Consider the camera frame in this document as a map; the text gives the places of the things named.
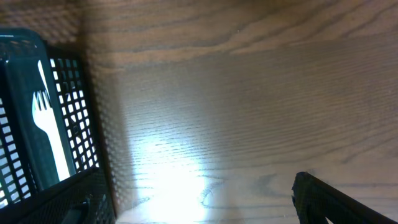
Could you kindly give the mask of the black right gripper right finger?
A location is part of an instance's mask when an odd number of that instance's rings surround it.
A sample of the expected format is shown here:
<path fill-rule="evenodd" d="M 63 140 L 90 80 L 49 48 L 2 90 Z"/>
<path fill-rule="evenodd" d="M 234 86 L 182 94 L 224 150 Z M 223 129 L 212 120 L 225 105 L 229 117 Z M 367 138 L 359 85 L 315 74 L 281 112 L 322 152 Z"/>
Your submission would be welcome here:
<path fill-rule="evenodd" d="M 397 224 L 308 172 L 296 174 L 292 191 L 300 224 Z"/>

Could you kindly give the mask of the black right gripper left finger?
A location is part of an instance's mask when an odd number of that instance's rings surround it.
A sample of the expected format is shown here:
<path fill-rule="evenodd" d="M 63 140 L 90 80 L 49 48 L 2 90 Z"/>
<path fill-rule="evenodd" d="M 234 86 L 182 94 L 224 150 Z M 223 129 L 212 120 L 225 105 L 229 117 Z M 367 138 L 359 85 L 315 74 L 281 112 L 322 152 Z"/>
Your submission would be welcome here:
<path fill-rule="evenodd" d="M 106 223 L 106 181 L 97 167 L 1 209 L 7 223 Z"/>

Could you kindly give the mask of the black plastic basket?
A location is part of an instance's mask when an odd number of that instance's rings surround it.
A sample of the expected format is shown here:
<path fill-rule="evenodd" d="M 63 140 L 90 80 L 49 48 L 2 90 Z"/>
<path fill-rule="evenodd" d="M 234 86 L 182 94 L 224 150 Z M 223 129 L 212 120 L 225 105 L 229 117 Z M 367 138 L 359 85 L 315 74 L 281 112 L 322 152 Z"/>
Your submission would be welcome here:
<path fill-rule="evenodd" d="M 39 60 L 70 177 L 94 167 L 104 174 L 88 79 L 80 56 L 48 44 L 32 30 L 3 28 L 1 209 L 61 182 L 49 139 L 32 117 L 33 92 L 45 90 L 37 66 Z M 104 178 L 106 223 L 114 223 L 114 208 L 105 174 Z"/>

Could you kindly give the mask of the white plastic fork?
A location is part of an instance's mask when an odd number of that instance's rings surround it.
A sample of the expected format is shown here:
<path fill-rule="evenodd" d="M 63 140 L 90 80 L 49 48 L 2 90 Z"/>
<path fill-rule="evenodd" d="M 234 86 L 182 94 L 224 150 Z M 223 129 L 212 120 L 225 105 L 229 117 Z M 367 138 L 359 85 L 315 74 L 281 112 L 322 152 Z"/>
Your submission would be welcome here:
<path fill-rule="evenodd" d="M 63 150 L 62 141 L 58 132 L 57 122 L 50 102 L 44 69 L 40 60 L 38 61 L 37 66 L 45 90 L 33 92 L 32 117 L 35 125 L 41 129 L 49 139 L 58 179 L 59 181 L 63 181 L 70 177 L 70 172 Z"/>

